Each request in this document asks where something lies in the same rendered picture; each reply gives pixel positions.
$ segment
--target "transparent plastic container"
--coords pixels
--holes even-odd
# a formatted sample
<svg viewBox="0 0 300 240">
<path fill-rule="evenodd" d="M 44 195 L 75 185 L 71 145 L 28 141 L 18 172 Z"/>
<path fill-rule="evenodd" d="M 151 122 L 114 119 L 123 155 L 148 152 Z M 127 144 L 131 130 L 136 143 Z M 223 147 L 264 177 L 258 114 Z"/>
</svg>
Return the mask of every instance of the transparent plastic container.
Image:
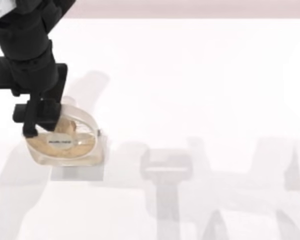
<svg viewBox="0 0 300 240">
<path fill-rule="evenodd" d="M 94 118 L 75 105 L 71 98 L 64 98 L 55 131 L 48 132 L 38 126 L 38 136 L 26 139 L 30 154 L 38 164 L 74 167 L 103 162 L 101 131 Z"/>
</svg>

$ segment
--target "label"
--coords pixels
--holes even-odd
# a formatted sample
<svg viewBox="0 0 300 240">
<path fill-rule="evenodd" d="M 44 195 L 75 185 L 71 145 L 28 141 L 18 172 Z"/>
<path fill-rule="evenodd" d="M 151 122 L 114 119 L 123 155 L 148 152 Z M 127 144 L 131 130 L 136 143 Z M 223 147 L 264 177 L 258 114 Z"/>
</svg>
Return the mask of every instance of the label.
<svg viewBox="0 0 300 240">
<path fill-rule="evenodd" d="M 53 133 L 47 137 L 47 143 L 56 149 L 70 149 L 75 145 L 74 139 L 65 133 Z"/>
</svg>

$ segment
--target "white table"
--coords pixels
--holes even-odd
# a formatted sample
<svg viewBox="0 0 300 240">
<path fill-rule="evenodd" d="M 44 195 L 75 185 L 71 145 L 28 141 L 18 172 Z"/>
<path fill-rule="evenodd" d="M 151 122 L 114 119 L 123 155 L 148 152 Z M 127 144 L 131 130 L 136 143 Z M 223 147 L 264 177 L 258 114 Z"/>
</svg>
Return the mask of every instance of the white table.
<svg viewBox="0 0 300 240">
<path fill-rule="evenodd" d="M 51 38 L 108 158 L 36 165 L 12 121 L 27 98 L 0 91 L 0 240 L 300 240 L 300 20 L 65 19 Z"/>
</svg>

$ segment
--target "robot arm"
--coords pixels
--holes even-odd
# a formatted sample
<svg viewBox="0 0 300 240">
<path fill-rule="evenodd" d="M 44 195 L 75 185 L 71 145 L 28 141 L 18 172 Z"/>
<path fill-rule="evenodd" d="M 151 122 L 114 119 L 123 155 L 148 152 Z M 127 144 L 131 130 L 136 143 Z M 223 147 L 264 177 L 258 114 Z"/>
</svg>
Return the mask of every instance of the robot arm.
<svg viewBox="0 0 300 240">
<path fill-rule="evenodd" d="M 61 97 L 68 67 L 57 64 L 49 32 L 75 0 L 0 1 L 0 89 L 15 97 L 29 94 L 27 104 L 17 104 L 13 120 L 23 123 L 23 135 L 38 135 L 36 125 L 54 131 L 61 114 Z"/>
</svg>

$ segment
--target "beige food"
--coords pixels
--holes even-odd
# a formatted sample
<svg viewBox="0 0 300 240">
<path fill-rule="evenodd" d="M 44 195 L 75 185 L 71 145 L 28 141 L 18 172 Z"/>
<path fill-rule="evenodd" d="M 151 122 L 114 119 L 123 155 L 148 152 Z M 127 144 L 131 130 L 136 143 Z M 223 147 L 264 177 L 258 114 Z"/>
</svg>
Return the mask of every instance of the beige food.
<svg viewBox="0 0 300 240">
<path fill-rule="evenodd" d="M 75 145 L 69 149 L 60 149 L 48 144 L 48 136 L 53 133 L 39 133 L 37 137 L 28 138 L 26 141 L 35 150 L 40 153 L 56 158 L 78 158 L 82 157 L 94 148 L 96 138 L 89 133 L 77 133 L 77 125 L 74 121 L 60 118 L 55 133 L 68 134 L 75 142 Z"/>
</svg>

